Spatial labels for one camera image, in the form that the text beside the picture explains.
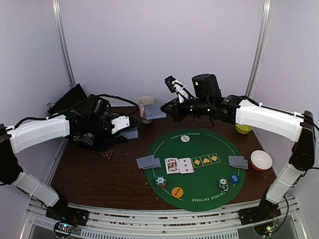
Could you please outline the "ten of diamonds card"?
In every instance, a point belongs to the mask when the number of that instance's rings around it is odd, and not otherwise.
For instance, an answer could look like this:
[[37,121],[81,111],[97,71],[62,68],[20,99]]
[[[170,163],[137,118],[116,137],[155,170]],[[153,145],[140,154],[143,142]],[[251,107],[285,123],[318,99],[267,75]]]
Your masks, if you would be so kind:
[[161,110],[161,107],[163,106],[163,103],[155,103],[155,104],[149,104],[145,105],[145,114],[147,120],[156,120],[156,119],[162,119],[166,117],[166,113],[164,113]]

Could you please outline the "white dealer button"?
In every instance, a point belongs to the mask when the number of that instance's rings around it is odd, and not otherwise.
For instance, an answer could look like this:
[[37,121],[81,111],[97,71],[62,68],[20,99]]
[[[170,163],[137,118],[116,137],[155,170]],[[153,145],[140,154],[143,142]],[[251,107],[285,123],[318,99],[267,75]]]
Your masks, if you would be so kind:
[[180,140],[182,141],[182,142],[189,142],[190,141],[190,137],[188,136],[188,135],[182,135],[181,137],[180,137]]

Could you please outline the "king of diamonds card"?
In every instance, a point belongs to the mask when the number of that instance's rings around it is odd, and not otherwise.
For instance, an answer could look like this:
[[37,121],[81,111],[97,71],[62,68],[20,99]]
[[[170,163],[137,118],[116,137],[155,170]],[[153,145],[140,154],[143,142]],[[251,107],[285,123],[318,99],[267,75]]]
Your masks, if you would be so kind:
[[177,158],[166,158],[164,160],[165,169],[167,174],[180,173],[180,169],[177,163]]

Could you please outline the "three of diamonds card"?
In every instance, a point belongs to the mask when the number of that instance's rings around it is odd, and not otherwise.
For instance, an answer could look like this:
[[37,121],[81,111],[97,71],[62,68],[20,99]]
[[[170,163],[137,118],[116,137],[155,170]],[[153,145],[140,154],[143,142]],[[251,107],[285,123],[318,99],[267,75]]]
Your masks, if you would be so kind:
[[177,160],[177,165],[179,167],[181,174],[188,174],[194,172],[191,158],[180,158]]

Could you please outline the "single blue playing card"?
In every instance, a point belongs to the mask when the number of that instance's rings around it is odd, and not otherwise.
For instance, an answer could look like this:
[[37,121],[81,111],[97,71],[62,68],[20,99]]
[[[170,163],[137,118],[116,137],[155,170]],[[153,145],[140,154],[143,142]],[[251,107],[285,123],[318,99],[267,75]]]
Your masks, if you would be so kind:
[[159,158],[154,158],[151,161],[147,162],[143,167],[144,170],[151,168],[161,168],[161,163]]

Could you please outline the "poker chip stack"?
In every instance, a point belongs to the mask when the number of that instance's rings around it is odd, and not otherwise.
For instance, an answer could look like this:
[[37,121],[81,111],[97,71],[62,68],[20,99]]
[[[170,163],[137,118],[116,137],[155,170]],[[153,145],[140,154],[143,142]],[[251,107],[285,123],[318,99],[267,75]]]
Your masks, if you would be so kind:
[[219,186],[219,190],[221,192],[228,192],[229,191],[229,185],[228,185],[228,181],[225,178],[220,178],[218,179],[218,186]]
[[155,184],[158,188],[164,188],[167,185],[167,180],[164,176],[157,176]]

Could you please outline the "blue small blind button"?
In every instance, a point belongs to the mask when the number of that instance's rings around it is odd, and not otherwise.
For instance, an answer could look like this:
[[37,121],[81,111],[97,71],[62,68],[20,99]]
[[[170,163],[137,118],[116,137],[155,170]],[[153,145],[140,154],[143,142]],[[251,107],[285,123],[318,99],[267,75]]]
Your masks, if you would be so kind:
[[232,183],[234,183],[234,184],[239,183],[239,182],[240,182],[240,177],[239,177],[239,175],[237,175],[237,174],[232,174],[232,175],[230,176],[230,181],[231,181]]

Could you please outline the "orange big blind button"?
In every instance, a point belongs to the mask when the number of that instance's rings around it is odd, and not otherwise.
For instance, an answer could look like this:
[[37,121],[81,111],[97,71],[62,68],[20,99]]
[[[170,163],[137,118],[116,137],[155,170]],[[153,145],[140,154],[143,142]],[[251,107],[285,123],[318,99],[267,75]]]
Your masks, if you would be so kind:
[[184,195],[184,190],[181,187],[174,187],[171,190],[171,195],[175,198],[181,198]]

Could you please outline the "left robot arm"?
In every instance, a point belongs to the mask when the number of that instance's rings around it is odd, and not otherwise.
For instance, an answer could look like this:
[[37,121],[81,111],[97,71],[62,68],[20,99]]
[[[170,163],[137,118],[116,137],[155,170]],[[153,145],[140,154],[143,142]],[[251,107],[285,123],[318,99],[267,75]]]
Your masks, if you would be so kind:
[[44,205],[61,221],[72,216],[62,196],[19,165],[16,154],[37,144],[66,137],[93,150],[126,141],[120,132],[131,126],[129,116],[111,111],[107,95],[90,95],[45,118],[26,117],[13,126],[0,126],[0,184],[13,185]]

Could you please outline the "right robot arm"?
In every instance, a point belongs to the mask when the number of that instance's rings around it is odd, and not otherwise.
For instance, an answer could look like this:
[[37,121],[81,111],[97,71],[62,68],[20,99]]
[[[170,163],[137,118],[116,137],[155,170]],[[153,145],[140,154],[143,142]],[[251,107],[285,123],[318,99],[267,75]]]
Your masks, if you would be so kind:
[[163,106],[161,111],[174,121],[187,116],[208,116],[232,125],[247,125],[285,138],[292,144],[291,156],[270,185],[264,202],[256,208],[259,219],[267,219],[286,193],[315,163],[318,127],[313,114],[281,110],[258,103],[248,96],[222,96],[214,74],[200,74],[191,79],[195,94],[192,95],[179,79],[168,76],[164,82],[177,97]]

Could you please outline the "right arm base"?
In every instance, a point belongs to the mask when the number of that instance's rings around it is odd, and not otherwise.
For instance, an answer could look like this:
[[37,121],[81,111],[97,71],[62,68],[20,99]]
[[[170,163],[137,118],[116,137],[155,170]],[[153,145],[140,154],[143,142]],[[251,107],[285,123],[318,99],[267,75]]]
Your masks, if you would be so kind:
[[272,219],[273,216],[280,216],[282,213],[278,204],[261,199],[258,206],[240,209],[238,214],[241,225],[248,225]]

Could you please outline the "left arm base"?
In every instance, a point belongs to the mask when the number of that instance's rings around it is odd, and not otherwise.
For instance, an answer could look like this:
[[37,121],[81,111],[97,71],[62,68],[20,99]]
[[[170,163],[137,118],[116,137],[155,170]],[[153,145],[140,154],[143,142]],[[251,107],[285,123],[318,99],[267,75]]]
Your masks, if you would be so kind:
[[52,218],[72,226],[86,226],[89,217],[87,210],[73,208],[67,204],[56,204],[53,207],[47,207],[46,217]]

